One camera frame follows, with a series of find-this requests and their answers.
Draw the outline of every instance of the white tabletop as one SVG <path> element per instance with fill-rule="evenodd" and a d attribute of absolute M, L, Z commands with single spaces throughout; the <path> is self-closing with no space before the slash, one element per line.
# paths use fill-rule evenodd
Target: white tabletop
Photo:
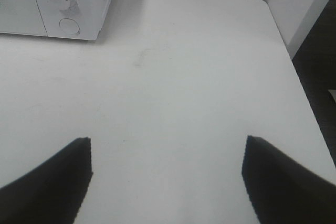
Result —
<path fill-rule="evenodd" d="M 0 43 L 0 186 L 89 136 L 77 224 L 258 223 L 241 176 L 249 134 L 336 183 L 261 0 L 114 0 L 95 43 Z"/>

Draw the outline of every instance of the dark floor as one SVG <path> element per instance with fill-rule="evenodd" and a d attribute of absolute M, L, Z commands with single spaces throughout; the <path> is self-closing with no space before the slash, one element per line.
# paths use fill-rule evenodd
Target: dark floor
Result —
<path fill-rule="evenodd" d="M 336 164 L 336 0 L 329 0 L 293 64 Z"/>

